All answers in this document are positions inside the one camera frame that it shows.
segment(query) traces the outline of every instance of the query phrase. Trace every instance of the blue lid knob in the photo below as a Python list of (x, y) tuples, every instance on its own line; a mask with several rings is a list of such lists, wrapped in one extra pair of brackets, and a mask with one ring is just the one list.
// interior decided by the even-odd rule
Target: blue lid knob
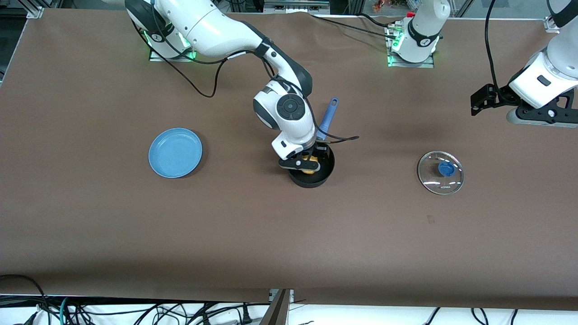
[(451, 162), (442, 161), (438, 165), (438, 171), (445, 177), (452, 177), (455, 174), (455, 167)]

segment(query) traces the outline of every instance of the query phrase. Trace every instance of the brown tablecloth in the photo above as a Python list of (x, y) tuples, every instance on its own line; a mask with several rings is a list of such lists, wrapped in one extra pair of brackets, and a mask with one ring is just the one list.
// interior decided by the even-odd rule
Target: brown tablecloth
[[(448, 21), (435, 69), (403, 69), (379, 36), (307, 14), (234, 18), (310, 71), (319, 117), (340, 99), (331, 131), (360, 139), (333, 146), (326, 184), (302, 189), (277, 166), (277, 132), (251, 107), (260, 60), (226, 63), (206, 99), (147, 61), (126, 12), (46, 10), (0, 89), (2, 273), (50, 294), (265, 300), (290, 287), (309, 303), (578, 309), (578, 131), (512, 125), (508, 108), (470, 116), (491, 80), (482, 21)], [(551, 36), (492, 21), (499, 82)], [(177, 66), (212, 87), (215, 67)], [(173, 127), (203, 141), (182, 179), (147, 160)], [(458, 193), (419, 184), (431, 150), (462, 162)]]

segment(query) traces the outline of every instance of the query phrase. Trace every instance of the green led light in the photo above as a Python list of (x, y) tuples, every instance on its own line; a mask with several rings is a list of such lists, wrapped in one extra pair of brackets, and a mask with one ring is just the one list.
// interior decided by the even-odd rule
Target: green led light
[(150, 44), (149, 35), (146, 32), (143, 32), (143, 34), (144, 34), (144, 38), (146, 38), (146, 41)]
[(191, 43), (189, 43), (183, 36), (181, 33), (179, 33), (179, 38), (181, 39), (181, 42), (183, 42), (184, 47), (189, 47), (191, 46)]
[(187, 56), (191, 59), (194, 59), (195, 57), (197, 57), (197, 51), (192, 51), (187, 53)]

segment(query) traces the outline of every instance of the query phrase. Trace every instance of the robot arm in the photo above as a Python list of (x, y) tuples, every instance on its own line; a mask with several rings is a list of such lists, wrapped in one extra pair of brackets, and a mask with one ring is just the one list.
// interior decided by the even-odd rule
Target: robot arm
[(414, 17), (396, 23), (401, 30), (394, 31), (399, 40), (393, 42), (391, 50), (408, 62), (425, 61), (435, 51), (439, 33), (450, 13), (451, 6), (447, 0), (424, 0)]
[[(500, 90), (488, 84), (472, 95), (472, 115), (485, 108), (516, 105), (507, 119), (514, 124), (577, 127), (578, 112), (572, 110), (578, 86), (578, 0), (547, 0), (560, 32), (534, 54), (526, 66)], [(567, 99), (564, 107), (557, 105)]]
[(205, 56), (226, 57), (251, 51), (269, 62), (278, 74), (254, 97), (253, 109), (267, 127), (281, 131), (272, 142), (275, 152), (286, 160), (313, 147), (315, 126), (304, 100), (312, 91), (311, 75), (253, 26), (225, 16), (210, 0), (125, 0), (125, 7), (138, 26), (162, 35), (158, 41), (153, 38), (154, 42), (162, 43), (176, 35), (174, 28), (193, 50)]

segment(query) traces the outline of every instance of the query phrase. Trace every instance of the blue ceramic plate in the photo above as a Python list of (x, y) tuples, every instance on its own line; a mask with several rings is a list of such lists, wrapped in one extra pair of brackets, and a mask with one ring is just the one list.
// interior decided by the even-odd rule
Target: blue ceramic plate
[(159, 134), (149, 149), (149, 164), (155, 173), (178, 178), (197, 167), (203, 156), (201, 140), (185, 128), (172, 128)]

